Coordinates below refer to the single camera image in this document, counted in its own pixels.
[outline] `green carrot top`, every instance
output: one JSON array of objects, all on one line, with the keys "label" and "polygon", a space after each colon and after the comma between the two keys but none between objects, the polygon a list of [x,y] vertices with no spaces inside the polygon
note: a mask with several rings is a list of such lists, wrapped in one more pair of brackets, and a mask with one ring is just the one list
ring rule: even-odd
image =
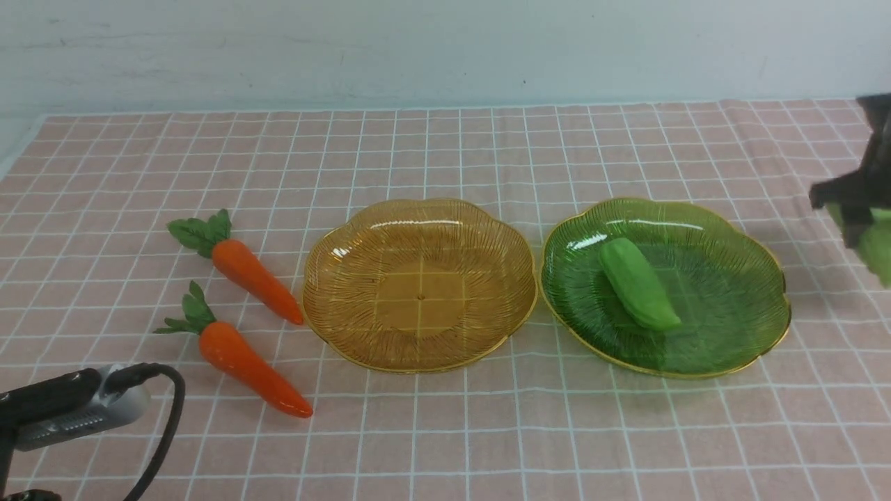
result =
[{"label": "green carrot top", "polygon": [[229,240],[232,235],[232,221],[229,220],[229,211],[220,209],[207,221],[198,218],[170,221],[168,231],[183,247],[210,259],[214,246],[223,240]]},{"label": "green carrot top", "polygon": [[189,282],[189,293],[183,296],[183,313],[185,320],[181,318],[165,318],[164,324],[167,327],[160,327],[155,330],[155,333],[195,333],[200,335],[208,325],[217,321],[214,313],[210,311],[210,306],[204,299],[204,291],[194,280]]}]

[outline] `gold plate rim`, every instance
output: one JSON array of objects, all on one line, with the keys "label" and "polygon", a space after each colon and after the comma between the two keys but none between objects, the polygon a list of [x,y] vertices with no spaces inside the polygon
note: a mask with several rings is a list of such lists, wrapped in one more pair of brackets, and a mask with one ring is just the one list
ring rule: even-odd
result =
[{"label": "gold plate rim", "polygon": [[[663,372],[663,371],[649,369],[647,367],[641,367],[639,365],[629,364],[623,360],[619,360],[618,358],[607,355],[603,351],[596,349],[594,346],[592,346],[591,343],[586,341],[581,335],[579,335],[576,332],[575,329],[573,329],[571,326],[569,326],[569,324],[567,324],[567,322],[563,319],[563,317],[560,314],[557,313],[557,310],[554,309],[553,305],[548,300],[548,295],[544,291],[544,261],[545,261],[545,256],[547,255],[546,253],[547,253],[548,246],[551,243],[551,238],[554,236],[554,234],[557,232],[557,230],[560,229],[561,226],[567,224],[569,221],[572,221],[573,219],[583,218],[585,215],[594,211],[602,204],[610,202],[610,201],[637,201],[637,202],[652,203],[652,204],[662,205],[662,206],[673,206],[673,205],[683,205],[686,207],[692,206],[696,209],[702,210],[703,212],[705,212],[707,214],[710,214],[711,216],[713,216],[715,218],[720,219],[734,233],[737,233],[737,234],[741,235],[743,238],[750,240],[751,242],[756,244],[758,247],[763,249],[765,252],[767,252],[767,255],[771,257],[774,265],[776,265],[777,269],[780,271],[780,277],[782,278],[782,298],[783,298],[783,302],[786,305],[786,312],[787,312],[786,327],[783,330],[783,333],[781,335],[777,336],[776,340],[770,346],[768,346],[761,353],[757,354],[751,360],[749,360],[741,365],[737,365],[735,367],[727,369],[725,371],[720,371],[720,372],[716,372],[716,373],[702,373],[702,374],[669,373],[669,372]],[[536,275],[536,279],[537,279],[536,283],[541,288],[538,295],[540,295],[542,297],[542,302],[545,304],[545,306],[547,306],[548,310],[551,311],[551,315],[553,315],[564,327],[566,327],[566,329],[569,331],[569,333],[571,333],[573,335],[573,337],[575,337],[583,345],[585,345],[591,352],[593,352],[594,355],[597,355],[598,357],[606,360],[607,362],[610,362],[611,364],[618,365],[620,367],[623,367],[623,368],[631,370],[631,371],[635,371],[637,373],[649,374],[649,375],[665,377],[665,378],[669,378],[669,379],[680,379],[680,380],[705,380],[705,379],[713,379],[716,377],[725,376],[728,374],[734,374],[734,373],[737,373],[737,372],[753,365],[755,362],[758,361],[759,358],[766,355],[768,352],[770,352],[772,349],[774,349],[778,344],[780,344],[780,342],[782,342],[784,339],[786,339],[786,336],[789,334],[789,328],[792,325],[792,304],[789,301],[789,295],[787,294],[786,273],[783,271],[782,265],[780,264],[780,260],[777,259],[776,254],[774,254],[772,250],[770,250],[764,244],[760,243],[758,240],[755,240],[754,238],[752,238],[752,237],[748,236],[747,234],[743,233],[742,231],[740,231],[736,226],[732,225],[730,223],[730,221],[723,218],[717,212],[709,209],[708,207],[702,207],[701,205],[697,205],[692,202],[654,201],[654,200],[649,200],[649,199],[640,198],[640,197],[616,197],[616,198],[610,198],[607,200],[595,202],[588,209],[585,209],[582,212],[575,214],[574,216],[570,216],[569,218],[563,219],[556,226],[551,228],[551,231],[548,232],[548,236],[544,239],[544,243],[542,244],[542,258],[540,259],[540,261],[541,262],[538,264],[538,273]]]},{"label": "gold plate rim", "polygon": [[342,350],[340,350],[336,345],[331,343],[331,341],[329,341],[329,339],[324,334],[322,334],[320,332],[320,330],[313,323],[313,320],[312,320],[309,312],[304,310],[304,319],[306,320],[306,323],[307,323],[307,326],[309,327],[309,329],[311,331],[313,331],[313,333],[315,333],[315,335],[317,335],[322,341],[324,341],[325,344],[327,344],[331,349],[333,349],[335,353],[337,353],[338,355],[340,355],[347,361],[352,362],[353,364],[359,365],[361,367],[364,367],[366,369],[371,369],[373,371],[378,371],[381,373],[389,373],[389,374],[436,374],[436,373],[444,373],[444,372],[453,371],[455,369],[459,369],[462,367],[466,367],[468,365],[472,365],[472,364],[478,362],[479,360],[481,360],[482,358],[485,358],[485,357],[491,355],[493,352],[495,352],[497,349],[499,349],[514,333],[516,333],[520,327],[525,325],[526,322],[529,320],[529,318],[532,316],[532,314],[535,312],[535,307],[538,305],[538,300],[539,300],[539,296],[540,296],[539,292],[542,289],[541,289],[541,284],[538,281],[538,275],[535,272],[535,252],[532,250],[532,246],[529,244],[529,241],[526,239],[525,236],[523,236],[522,233],[519,232],[519,230],[517,230],[517,228],[514,228],[513,226],[502,221],[501,219],[492,216],[491,214],[489,214],[488,212],[483,210],[481,207],[479,207],[477,204],[475,204],[473,202],[465,201],[462,199],[450,198],[450,197],[436,197],[436,198],[428,198],[428,199],[423,199],[423,200],[400,198],[400,199],[390,199],[390,200],[385,200],[385,201],[379,201],[379,202],[373,203],[373,204],[365,207],[364,209],[359,210],[356,214],[354,214],[352,217],[350,217],[347,220],[347,222],[345,222],[343,225],[337,226],[337,227],[333,228],[332,230],[330,230],[322,238],[320,238],[318,240],[318,242],[316,242],[313,245],[313,248],[307,254],[307,262],[304,264],[303,285],[300,288],[300,302],[301,302],[301,304],[303,303],[303,299],[307,295],[307,284],[308,284],[307,270],[309,269],[309,266],[310,266],[310,262],[311,262],[310,258],[314,254],[316,254],[316,251],[321,248],[322,244],[325,243],[328,239],[330,239],[334,234],[344,231],[345,229],[348,229],[351,226],[354,226],[356,218],[358,218],[359,216],[361,216],[363,214],[367,215],[367,213],[371,209],[380,209],[383,206],[390,205],[390,204],[397,204],[397,203],[410,203],[412,205],[414,205],[414,204],[425,205],[428,203],[441,202],[441,201],[448,201],[448,202],[452,202],[452,203],[457,203],[459,205],[464,205],[468,209],[476,210],[479,213],[484,214],[487,218],[492,219],[496,224],[501,225],[505,229],[516,234],[520,238],[520,240],[524,243],[524,245],[526,247],[526,252],[528,252],[530,262],[532,263],[532,269],[529,271],[529,273],[532,274],[533,284],[534,284],[533,285],[533,287],[534,287],[533,293],[534,294],[532,297],[532,302],[529,304],[528,311],[520,320],[518,320],[516,325],[514,325],[508,332],[506,332],[506,334],[503,335],[501,337],[501,339],[498,340],[498,342],[492,346],[492,348],[487,349],[486,351],[483,351],[481,353],[478,353],[477,355],[474,355],[473,357],[469,357],[465,360],[462,360],[461,362],[456,362],[454,364],[440,365],[440,366],[435,366],[435,367],[431,367],[431,368],[394,369],[394,368],[386,367],[384,365],[368,364],[368,363],[365,363],[361,360],[358,360],[354,357],[347,355]]}]

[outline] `toy carrot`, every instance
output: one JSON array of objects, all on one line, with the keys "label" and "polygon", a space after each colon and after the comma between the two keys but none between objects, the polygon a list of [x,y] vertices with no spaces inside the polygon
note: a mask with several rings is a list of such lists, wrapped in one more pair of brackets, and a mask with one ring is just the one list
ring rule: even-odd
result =
[{"label": "toy carrot", "polygon": [[192,281],[183,296],[185,320],[165,318],[155,331],[198,334],[198,349],[212,366],[243,382],[267,404],[288,415],[310,417],[313,408],[283,377],[267,364],[231,324],[220,322],[204,300],[204,291]]},{"label": "toy carrot", "polygon": [[238,284],[276,315],[292,324],[303,324],[303,315],[294,296],[260,263],[244,242],[231,238],[229,212],[221,209],[207,221],[177,219],[168,231],[185,248],[210,259],[226,278]]}]

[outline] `glass plate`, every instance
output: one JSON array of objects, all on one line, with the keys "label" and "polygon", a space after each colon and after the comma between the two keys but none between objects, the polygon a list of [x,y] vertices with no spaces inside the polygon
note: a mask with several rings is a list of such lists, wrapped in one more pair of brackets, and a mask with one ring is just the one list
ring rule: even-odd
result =
[{"label": "glass plate", "polygon": [[[656,269],[683,325],[637,325],[603,273],[600,246],[624,236]],[[786,280],[760,243],[708,209],[618,198],[557,225],[544,244],[544,300],[597,355],[639,372],[708,378],[738,371],[789,330]]]},{"label": "glass plate", "polygon": [[498,348],[537,288],[515,229],[466,201],[384,201],[316,244],[303,306],[340,355],[381,371],[445,371]]}]

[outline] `toy cucumber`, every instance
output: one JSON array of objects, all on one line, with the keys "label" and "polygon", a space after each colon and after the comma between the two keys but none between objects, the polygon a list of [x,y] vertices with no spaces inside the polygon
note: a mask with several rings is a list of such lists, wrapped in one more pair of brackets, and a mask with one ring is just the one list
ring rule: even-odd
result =
[{"label": "toy cucumber", "polygon": [[609,284],[637,324],[653,331],[681,325],[656,271],[633,242],[615,238],[604,243],[600,260]]}]

